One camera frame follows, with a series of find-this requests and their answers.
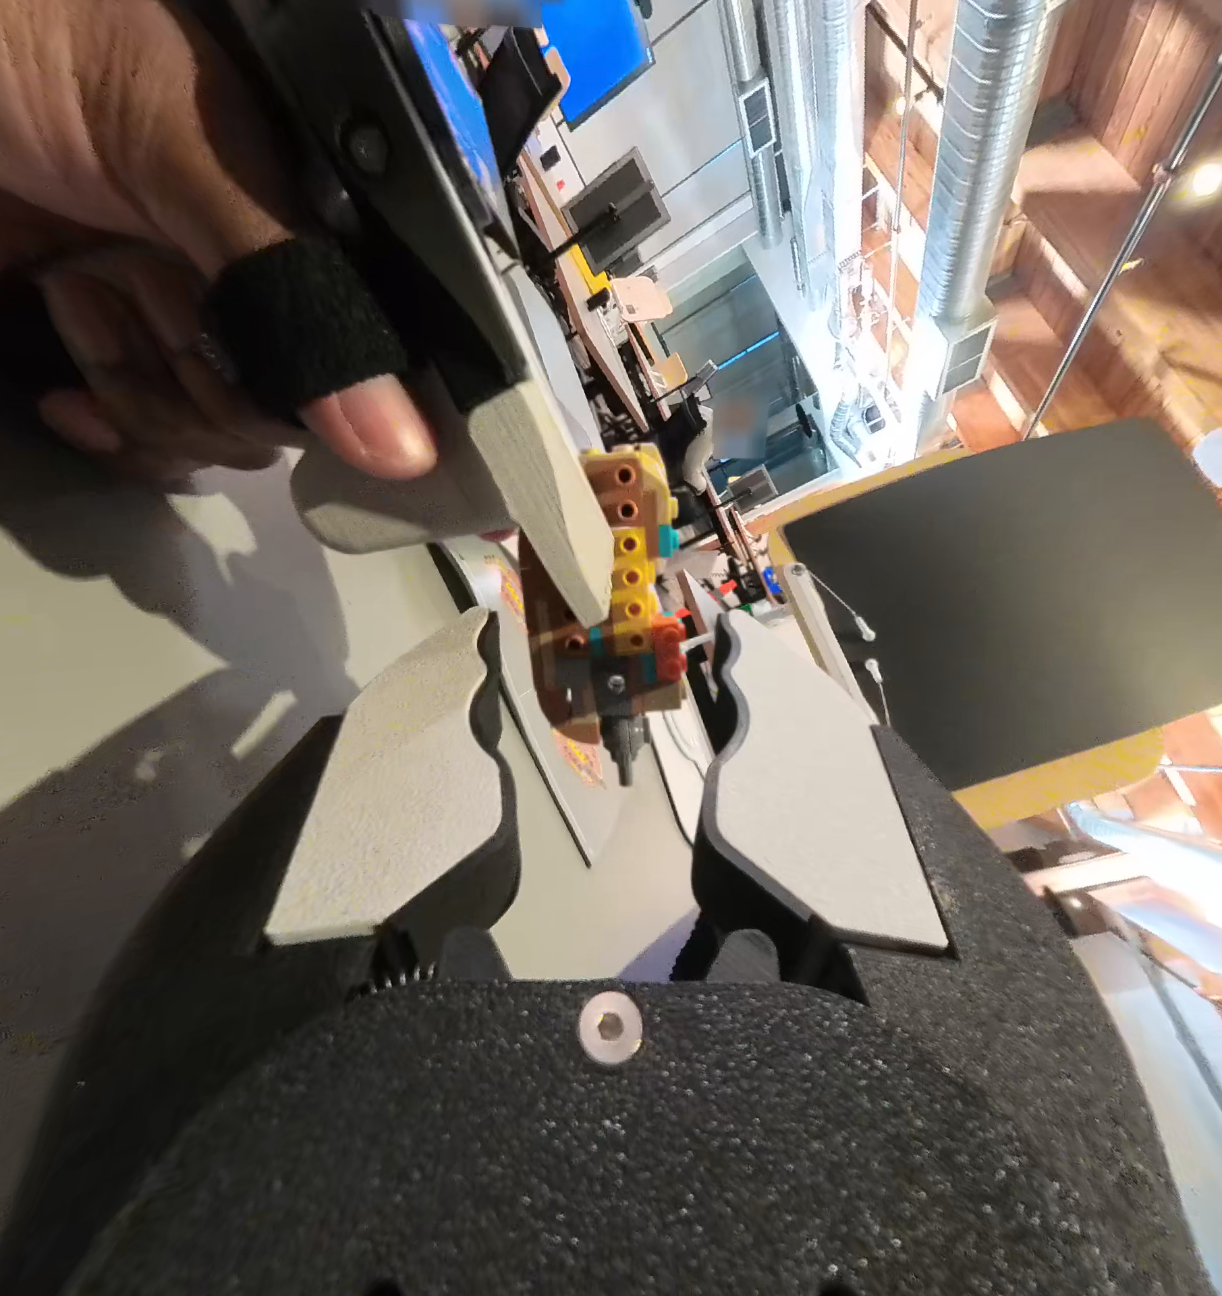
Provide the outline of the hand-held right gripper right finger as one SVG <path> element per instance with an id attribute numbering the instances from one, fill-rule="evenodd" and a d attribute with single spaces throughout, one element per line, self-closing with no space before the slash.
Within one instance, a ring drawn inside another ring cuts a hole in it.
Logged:
<path id="1" fill-rule="evenodd" d="M 747 613 L 715 627 L 721 738 L 691 884 L 721 936 L 754 931 L 782 980 L 848 980 L 854 950 L 946 958 L 953 939 L 865 705 Z"/>

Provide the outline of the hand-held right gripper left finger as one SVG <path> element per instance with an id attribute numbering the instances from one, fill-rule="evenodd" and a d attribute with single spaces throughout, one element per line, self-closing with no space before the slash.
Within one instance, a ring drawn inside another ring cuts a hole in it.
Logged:
<path id="1" fill-rule="evenodd" d="M 500 624 L 464 611 L 348 707 L 265 923 L 270 942 L 491 930 L 520 883 Z"/>

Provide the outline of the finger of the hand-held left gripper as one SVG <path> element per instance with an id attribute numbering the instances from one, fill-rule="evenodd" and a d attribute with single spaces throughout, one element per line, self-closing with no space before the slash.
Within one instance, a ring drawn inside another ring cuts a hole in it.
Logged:
<path id="1" fill-rule="evenodd" d="M 602 624 L 613 597 L 614 538 L 548 389 L 511 386 L 475 408 L 467 428 L 508 517 L 575 619 Z"/>

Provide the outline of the brown toy brick ship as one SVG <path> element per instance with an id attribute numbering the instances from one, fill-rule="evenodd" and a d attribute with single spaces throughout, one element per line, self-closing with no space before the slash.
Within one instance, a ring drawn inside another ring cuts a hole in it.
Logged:
<path id="1" fill-rule="evenodd" d="M 520 542 L 519 574 L 538 704 L 555 734 L 600 743 L 619 784 L 633 784 L 636 756 L 647 741 L 647 716 L 683 704 L 683 680 L 652 687 L 644 679 L 652 618 L 664 615 L 657 582 L 680 541 L 668 466 L 657 445 L 588 452 L 585 474 L 614 538 L 614 585 L 608 618 L 577 622 L 539 564 Z"/>

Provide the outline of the grey desk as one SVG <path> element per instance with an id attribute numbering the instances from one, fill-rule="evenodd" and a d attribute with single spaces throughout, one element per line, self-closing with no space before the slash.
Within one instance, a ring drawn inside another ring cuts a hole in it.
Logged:
<path id="1" fill-rule="evenodd" d="M 0 998 L 78 1014 L 171 879 L 317 720 L 458 618 L 425 549 L 353 558 L 290 469 L 166 495 L 0 461 Z"/>

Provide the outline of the person's left hand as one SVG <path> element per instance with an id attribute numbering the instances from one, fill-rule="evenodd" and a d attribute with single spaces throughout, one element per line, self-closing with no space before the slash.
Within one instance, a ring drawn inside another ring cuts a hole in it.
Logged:
<path id="1" fill-rule="evenodd" d="M 304 433 L 370 478 L 437 466 L 400 342 L 183 5 L 0 2 L 0 279 L 69 354 L 39 420 L 116 472 L 259 470 Z"/>

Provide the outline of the blue screen monitor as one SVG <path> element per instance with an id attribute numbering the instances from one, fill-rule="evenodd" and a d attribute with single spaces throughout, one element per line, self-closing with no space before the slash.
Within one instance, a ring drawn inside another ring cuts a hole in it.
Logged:
<path id="1" fill-rule="evenodd" d="M 559 110 L 569 127 L 588 122 L 655 64 L 647 19 L 652 2 L 553 2 L 542 27 L 570 86 Z"/>

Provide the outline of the black board with wooden frame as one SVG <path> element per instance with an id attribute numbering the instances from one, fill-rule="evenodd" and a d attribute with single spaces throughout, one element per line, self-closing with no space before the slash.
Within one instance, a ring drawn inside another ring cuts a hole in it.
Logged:
<path id="1" fill-rule="evenodd" d="M 943 453 L 782 506 L 874 632 L 888 724 L 982 829 L 1144 781 L 1222 704 L 1222 505 L 1147 419 Z"/>

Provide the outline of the narrow silver ventilation duct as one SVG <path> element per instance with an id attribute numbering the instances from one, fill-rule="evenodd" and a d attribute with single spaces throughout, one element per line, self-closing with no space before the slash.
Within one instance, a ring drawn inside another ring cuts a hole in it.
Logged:
<path id="1" fill-rule="evenodd" d="M 804 278 L 862 243 L 865 8 L 718 3 L 758 238 Z"/>

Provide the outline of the wide silver ventilation duct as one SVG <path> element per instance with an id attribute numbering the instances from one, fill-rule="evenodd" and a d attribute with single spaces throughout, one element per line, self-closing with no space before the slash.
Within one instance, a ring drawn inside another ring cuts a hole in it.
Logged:
<path id="1" fill-rule="evenodd" d="M 918 318 L 976 314 L 1037 108 L 1056 19 L 1047 2 L 961 2 L 932 176 Z"/>

